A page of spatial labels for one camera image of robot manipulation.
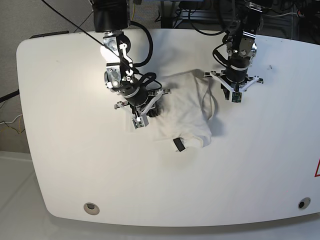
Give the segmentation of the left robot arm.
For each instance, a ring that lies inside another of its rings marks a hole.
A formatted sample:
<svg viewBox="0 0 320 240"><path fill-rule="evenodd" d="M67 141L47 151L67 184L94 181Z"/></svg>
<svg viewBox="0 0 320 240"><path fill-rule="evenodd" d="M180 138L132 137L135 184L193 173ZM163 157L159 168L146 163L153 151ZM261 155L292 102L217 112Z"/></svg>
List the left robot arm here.
<svg viewBox="0 0 320 240"><path fill-rule="evenodd" d="M207 33L194 30L205 36L217 36L225 33L222 44L215 47L212 56L218 64L224 67L220 72L210 71L204 74L220 83L225 99L232 103L241 103L243 93L254 83L264 83L259 76L248 76L248 68L257 55L255 43L256 33L261 25L263 9L270 9L271 0L246 0L244 7L236 13L233 6L232 19L229 25L224 25L217 33Z"/></svg>

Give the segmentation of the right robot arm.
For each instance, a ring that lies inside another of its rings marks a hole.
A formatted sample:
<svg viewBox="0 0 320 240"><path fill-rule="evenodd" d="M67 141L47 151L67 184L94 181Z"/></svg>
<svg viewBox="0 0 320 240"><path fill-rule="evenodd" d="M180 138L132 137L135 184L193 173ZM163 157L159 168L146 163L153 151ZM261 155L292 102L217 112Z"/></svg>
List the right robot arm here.
<svg viewBox="0 0 320 240"><path fill-rule="evenodd" d="M101 55L106 61L104 83L114 93L124 98L116 108L129 106L135 118L159 116L157 102L169 91L162 88L154 72L140 73L153 55L153 39L149 30L140 23L130 20L129 2L127 0L92 0L94 29L103 33ZM138 27L146 34L149 49L145 60L134 63L129 57L131 41L124 29L130 25Z"/></svg>

